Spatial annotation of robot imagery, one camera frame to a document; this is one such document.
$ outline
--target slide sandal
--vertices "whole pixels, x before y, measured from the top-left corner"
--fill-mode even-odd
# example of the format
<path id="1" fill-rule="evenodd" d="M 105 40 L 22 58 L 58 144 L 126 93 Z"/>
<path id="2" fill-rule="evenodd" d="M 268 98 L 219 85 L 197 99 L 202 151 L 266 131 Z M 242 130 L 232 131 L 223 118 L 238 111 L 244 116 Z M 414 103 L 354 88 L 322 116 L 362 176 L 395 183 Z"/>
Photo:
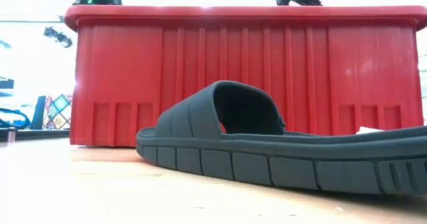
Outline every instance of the slide sandal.
<path id="1" fill-rule="evenodd" d="M 233 81 L 162 113 L 157 127 L 137 134 L 136 149 L 161 167 L 246 183 L 427 194 L 427 127 L 336 137 L 287 132 L 267 93 Z"/>

